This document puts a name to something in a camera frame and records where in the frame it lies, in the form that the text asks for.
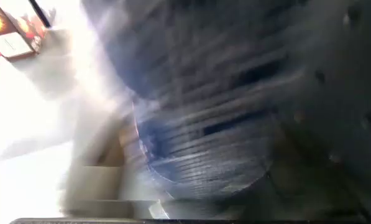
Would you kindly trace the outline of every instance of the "cardboard box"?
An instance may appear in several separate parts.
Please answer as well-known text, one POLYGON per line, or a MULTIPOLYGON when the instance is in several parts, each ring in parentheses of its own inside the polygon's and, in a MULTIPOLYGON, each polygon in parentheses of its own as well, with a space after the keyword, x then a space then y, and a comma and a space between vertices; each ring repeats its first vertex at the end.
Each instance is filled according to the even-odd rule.
POLYGON ((13 60, 38 53, 45 36, 43 22, 28 1, 0 0, 0 53, 13 60))

